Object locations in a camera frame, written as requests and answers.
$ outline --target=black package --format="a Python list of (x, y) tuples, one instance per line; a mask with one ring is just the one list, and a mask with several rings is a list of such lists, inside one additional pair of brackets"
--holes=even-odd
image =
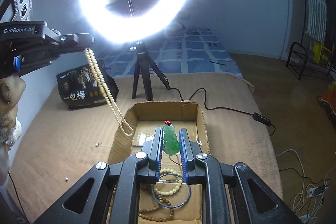
[[(103, 60), (98, 60), (98, 66), (109, 87), (114, 100), (117, 100), (119, 89), (112, 77), (106, 73)], [(106, 104), (89, 65), (70, 69), (58, 74), (58, 92), (69, 109), (94, 107)]]

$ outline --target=beige blanket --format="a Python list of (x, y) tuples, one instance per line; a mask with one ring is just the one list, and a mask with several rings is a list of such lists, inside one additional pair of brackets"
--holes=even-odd
[[(253, 86), (230, 75), (191, 73), (167, 75), (171, 87), (184, 99), (200, 87), (207, 90), (207, 106), (225, 106), (259, 112)], [(152, 75), (154, 100), (179, 100), (176, 90), (166, 90)], [(115, 79), (119, 87), (117, 104), (125, 113), (134, 103), (145, 101), (142, 79), (137, 99), (132, 99), (133, 77)], [(204, 92), (192, 101), (202, 106), (211, 154), (220, 162), (247, 163), (282, 198), (278, 165), (265, 125), (252, 117), (228, 110), (204, 108)], [(107, 161), (117, 123), (108, 106), (67, 110), (57, 87), (23, 136), (11, 168), (22, 206), (34, 222), (98, 161)], [(8, 190), (17, 203), (14, 189)]]

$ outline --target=wooden floor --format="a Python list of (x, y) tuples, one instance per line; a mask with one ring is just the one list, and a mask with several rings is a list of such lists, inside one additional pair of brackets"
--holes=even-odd
[[(284, 61), (278, 59), (244, 54), (231, 54), (231, 57), (237, 62), (243, 77), (255, 86), (254, 98), (262, 115), (276, 126), (277, 130), (271, 137), (276, 155), (295, 149), (306, 177), (314, 182), (323, 180), (336, 162), (336, 132), (317, 101), (329, 82), (309, 77), (298, 81), (296, 75), (285, 67)], [(294, 167), (301, 173), (300, 164), (293, 154), (285, 153), (277, 160), (280, 170)], [(293, 170), (281, 171), (280, 174), (284, 201), (288, 204), (292, 196), (302, 191), (302, 179)], [(336, 223), (336, 170), (328, 177), (334, 183), (326, 190), (316, 223)], [(314, 200), (308, 213), (311, 213), (313, 204)], [(297, 214), (307, 214), (307, 207)]]

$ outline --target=blue checkered bed sheet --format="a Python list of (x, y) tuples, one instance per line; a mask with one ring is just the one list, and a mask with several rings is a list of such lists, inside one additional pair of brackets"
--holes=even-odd
[[(218, 72), (243, 77), (224, 45), (206, 28), (189, 28), (174, 38), (147, 42), (150, 56), (164, 74)], [(137, 60), (129, 47), (110, 51), (102, 57), (111, 77), (134, 74)]]

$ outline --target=light stand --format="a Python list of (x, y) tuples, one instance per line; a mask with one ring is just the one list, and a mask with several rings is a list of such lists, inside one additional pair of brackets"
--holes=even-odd
[[(134, 12), (133, 12), (132, 1), (131, 0), (127, 0), (127, 1), (128, 1), (128, 6), (130, 9), (131, 17), (135, 17)], [(150, 57), (145, 43), (137, 42), (135, 47), (130, 47), (130, 50), (136, 53), (132, 99), (135, 99), (137, 97), (137, 87), (138, 87), (138, 82), (139, 82), (139, 75), (141, 72), (143, 87), (145, 89), (146, 100), (147, 101), (153, 100), (151, 75), (149, 72), (150, 67), (154, 70), (155, 74), (159, 77), (161, 82), (165, 85), (166, 89), (168, 90), (171, 89), (167, 78), (164, 76), (163, 72), (160, 71), (160, 69), (154, 62), (154, 60)]]

